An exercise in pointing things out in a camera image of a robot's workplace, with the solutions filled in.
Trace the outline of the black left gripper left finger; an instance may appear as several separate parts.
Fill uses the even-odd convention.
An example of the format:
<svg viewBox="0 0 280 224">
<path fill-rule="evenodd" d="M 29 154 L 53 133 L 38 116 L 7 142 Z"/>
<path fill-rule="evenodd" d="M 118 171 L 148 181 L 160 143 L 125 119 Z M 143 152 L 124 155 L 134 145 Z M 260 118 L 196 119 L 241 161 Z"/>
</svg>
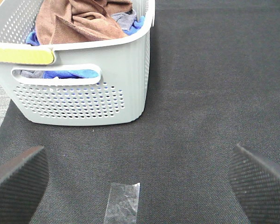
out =
<svg viewBox="0 0 280 224">
<path fill-rule="evenodd" d="M 48 182 L 43 146 L 32 147 L 0 166 L 0 224 L 28 224 Z"/>
</svg>

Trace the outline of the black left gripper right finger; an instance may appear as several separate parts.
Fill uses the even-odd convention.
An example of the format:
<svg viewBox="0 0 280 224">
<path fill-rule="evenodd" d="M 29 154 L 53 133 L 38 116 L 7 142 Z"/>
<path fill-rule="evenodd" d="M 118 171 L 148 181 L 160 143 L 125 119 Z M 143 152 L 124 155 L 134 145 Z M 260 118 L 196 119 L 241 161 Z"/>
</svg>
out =
<svg viewBox="0 0 280 224">
<path fill-rule="evenodd" d="M 255 150 L 236 145 L 229 181 L 252 224 L 280 224 L 280 165 Z"/>
</svg>

